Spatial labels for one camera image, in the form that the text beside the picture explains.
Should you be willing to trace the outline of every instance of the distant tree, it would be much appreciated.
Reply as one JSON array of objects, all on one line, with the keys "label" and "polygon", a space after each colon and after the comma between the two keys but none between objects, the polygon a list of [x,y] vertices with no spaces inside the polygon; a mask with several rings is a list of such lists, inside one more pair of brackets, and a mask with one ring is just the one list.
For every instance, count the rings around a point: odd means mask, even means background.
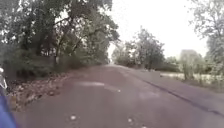
[{"label": "distant tree", "polygon": [[194,50],[182,50],[180,55],[180,68],[185,79],[193,79],[194,73],[201,74],[204,70],[203,58]]},{"label": "distant tree", "polygon": [[141,28],[136,41],[137,63],[146,69],[158,68],[164,61],[162,47],[151,33]]},{"label": "distant tree", "polygon": [[179,61],[176,57],[168,57],[165,59],[159,70],[166,72],[179,72]]}]

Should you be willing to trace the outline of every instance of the paved road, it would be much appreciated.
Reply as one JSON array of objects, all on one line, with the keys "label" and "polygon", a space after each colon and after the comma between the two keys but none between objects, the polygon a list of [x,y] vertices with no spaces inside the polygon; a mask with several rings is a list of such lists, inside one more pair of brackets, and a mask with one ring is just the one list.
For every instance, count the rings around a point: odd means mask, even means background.
[{"label": "paved road", "polygon": [[224,128],[224,96],[118,66],[83,70],[16,115],[21,128]]}]

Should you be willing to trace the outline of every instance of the blue object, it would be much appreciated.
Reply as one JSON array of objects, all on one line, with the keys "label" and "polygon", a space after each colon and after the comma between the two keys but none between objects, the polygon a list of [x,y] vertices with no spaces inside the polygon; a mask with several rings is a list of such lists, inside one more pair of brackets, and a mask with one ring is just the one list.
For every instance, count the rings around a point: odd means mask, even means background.
[{"label": "blue object", "polygon": [[0,87],[0,128],[18,128]]}]

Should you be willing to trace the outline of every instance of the sky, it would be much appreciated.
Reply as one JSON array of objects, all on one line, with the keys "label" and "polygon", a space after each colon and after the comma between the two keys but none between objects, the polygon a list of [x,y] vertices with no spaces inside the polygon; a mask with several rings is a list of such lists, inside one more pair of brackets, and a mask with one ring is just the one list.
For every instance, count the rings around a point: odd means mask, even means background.
[{"label": "sky", "polygon": [[113,0],[111,16],[122,41],[131,40],[142,26],[164,43],[165,57],[178,57],[183,49],[194,49],[204,56],[206,40],[189,25],[192,14],[186,5],[187,0]]}]

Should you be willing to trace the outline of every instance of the road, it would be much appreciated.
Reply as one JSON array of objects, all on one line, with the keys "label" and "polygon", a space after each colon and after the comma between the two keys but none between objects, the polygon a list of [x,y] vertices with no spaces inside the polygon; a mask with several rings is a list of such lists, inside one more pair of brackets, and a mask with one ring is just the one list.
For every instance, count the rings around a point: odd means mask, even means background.
[{"label": "road", "polygon": [[16,114],[21,128],[224,128],[224,95],[121,66],[81,74]]}]

